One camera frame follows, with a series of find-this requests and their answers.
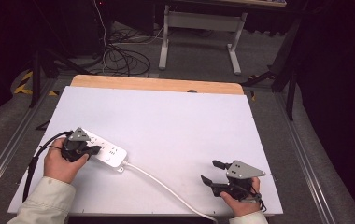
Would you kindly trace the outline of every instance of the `white power strip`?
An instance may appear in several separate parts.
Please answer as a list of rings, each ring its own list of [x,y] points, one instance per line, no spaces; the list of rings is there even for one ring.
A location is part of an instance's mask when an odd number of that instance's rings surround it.
[[[114,170],[122,173],[124,171],[123,163],[128,160],[128,153],[121,147],[118,147],[102,137],[97,136],[94,133],[89,132],[88,130],[82,129],[91,140],[88,142],[88,146],[99,146],[101,147],[97,155],[92,155],[92,158],[95,158],[109,166]]]

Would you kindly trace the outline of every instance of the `white cable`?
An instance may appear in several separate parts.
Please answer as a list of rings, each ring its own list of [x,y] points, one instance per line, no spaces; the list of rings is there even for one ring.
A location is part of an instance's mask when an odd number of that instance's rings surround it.
[[[96,0],[93,0],[93,4],[95,5],[95,8],[96,8],[96,11],[98,12],[98,15],[99,15],[99,20],[101,21],[102,23],[102,26],[104,28],[104,37],[103,37],[103,40],[104,40],[104,46],[105,46],[105,51],[104,51],[104,55],[103,55],[103,68],[102,68],[102,74],[104,75],[105,74],[105,68],[106,68],[106,53],[107,53],[107,44],[106,44],[106,27],[105,25],[103,24],[103,20],[102,20],[102,15],[101,15],[101,12],[99,11],[99,8],[98,8],[98,5],[96,5]]]
[[[183,199],[181,199],[174,191],[172,191],[170,188],[168,188],[163,182],[161,182],[160,180],[158,180],[157,178],[155,178],[154,176],[150,175],[149,173],[147,173],[146,171],[140,169],[137,166],[132,165],[131,163],[129,163],[128,161],[124,161],[123,162],[124,165],[130,166],[135,168],[137,171],[140,171],[141,173],[143,173],[144,175],[150,177],[151,179],[153,179],[155,182],[159,183],[161,186],[163,186],[164,188],[166,188],[171,194],[173,194],[176,198],[178,198],[182,203],[184,203],[184,205],[186,205],[188,208],[190,208],[194,213],[198,214],[201,217],[206,217],[210,220],[212,220],[215,224],[218,224],[218,221],[213,218],[210,217],[208,215],[205,215],[203,213],[198,212],[197,210],[195,210],[194,208],[192,208],[189,204],[187,204]]]

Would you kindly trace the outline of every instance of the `table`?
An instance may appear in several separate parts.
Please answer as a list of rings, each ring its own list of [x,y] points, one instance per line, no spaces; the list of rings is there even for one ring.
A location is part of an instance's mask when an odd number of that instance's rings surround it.
[[[220,1],[207,1],[211,4],[241,4],[261,7],[284,7],[285,2],[261,1],[261,0],[220,0]],[[228,44],[227,49],[230,55],[231,63],[236,75],[241,74],[238,59],[236,57],[236,46],[244,28],[245,20],[248,13],[243,9],[240,17],[205,15],[197,13],[185,13],[170,11],[170,6],[165,6],[163,18],[163,44],[161,48],[161,56],[159,68],[164,70],[166,68],[166,59],[168,55],[168,30],[169,27],[181,27],[192,29],[207,29],[215,31],[235,32],[233,44]]]
[[[192,207],[214,217],[229,217],[231,211],[221,198],[213,197],[200,175],[226,183],[225,171],[211,161],[245,162],[266,172],[261,180],[267,215],[282,213],[247,97],[238,84],[76,76],[72,87],[64,90],[39,145],[80,125],[126,149],[130,163],[156,175]],[[40,158],[32,188],[42,176],[42,162]],[[125,168],[118,174],[89,160],[72,183],[77,197],[71,214],[194,216],[169,192]],[[22,189],[8,212],[18,211]]]

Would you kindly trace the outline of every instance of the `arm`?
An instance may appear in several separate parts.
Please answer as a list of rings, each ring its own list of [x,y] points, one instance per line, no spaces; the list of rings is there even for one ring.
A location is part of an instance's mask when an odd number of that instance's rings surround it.
[[[66,161],[59,149],[62,143],[63,139],[53,142],[44,159],[44,177],[8,224],[64,223],[76,193],[70,183],[88,155],[75,162]]]
[[[260,192],[260,180],[257,177],[252,178],[252,187],[256,192]],[[259,203],[241,203],[231,197],[230,194],[222,192],[221,198],[229,205],[235,218],[230,219],[230,224],[266,224],[268,223]]]

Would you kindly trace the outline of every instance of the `metal frame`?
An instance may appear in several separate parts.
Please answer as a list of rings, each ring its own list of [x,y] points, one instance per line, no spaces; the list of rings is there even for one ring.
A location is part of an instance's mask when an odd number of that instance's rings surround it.
[[[241,68],[236,57],[236,46],[238,45],[239,37],[244,28],[247,13],[242,13],[241,17],[227,17],[205,14],[194,14],[185,12],[169,11],[170,6],[165,6],[163,16],[163,44],[161,48],[159,68],[166,68],[166,60],[168,56],[168,31],[169,27],[181,27],[192,29],[207,29],[226,32],[235,32],[233,44],[227,45],[227,50],[230,55],[231,63],[236,75],[241,75]]]

